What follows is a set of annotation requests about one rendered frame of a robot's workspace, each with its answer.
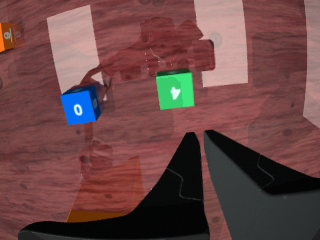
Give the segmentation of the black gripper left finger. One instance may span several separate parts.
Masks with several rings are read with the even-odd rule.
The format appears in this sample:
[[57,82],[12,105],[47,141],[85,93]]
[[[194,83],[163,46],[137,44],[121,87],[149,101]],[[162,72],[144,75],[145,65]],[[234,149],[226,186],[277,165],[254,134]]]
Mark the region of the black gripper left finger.
[[200,151],[196,133],[185,132],[159,183],[128,215],[84,223],[37,221],[21,228],[17,239],[209,240]]

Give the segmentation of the blue block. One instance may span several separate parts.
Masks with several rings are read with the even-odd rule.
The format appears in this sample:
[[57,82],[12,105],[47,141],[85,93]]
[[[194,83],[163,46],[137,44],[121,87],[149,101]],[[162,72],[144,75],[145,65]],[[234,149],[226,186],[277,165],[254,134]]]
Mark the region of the blue block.
[[68,124],[87,123],[99,119],[99,99],[95,87],[68,89],[60,95]]

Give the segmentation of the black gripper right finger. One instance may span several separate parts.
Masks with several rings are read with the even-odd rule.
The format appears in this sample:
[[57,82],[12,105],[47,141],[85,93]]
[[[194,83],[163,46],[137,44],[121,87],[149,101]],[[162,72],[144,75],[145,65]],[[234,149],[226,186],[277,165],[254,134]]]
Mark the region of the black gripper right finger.
[[209,176],[232,240],[320,240],[320,179],[204,131]]

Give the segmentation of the green block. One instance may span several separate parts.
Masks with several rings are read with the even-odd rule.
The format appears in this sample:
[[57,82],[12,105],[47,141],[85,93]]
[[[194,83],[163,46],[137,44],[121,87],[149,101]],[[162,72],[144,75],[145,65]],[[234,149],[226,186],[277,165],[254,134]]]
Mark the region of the green block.
[[161,111],[195,107],[192,72],[189,69],[157,72],[157,85],[159,85]]

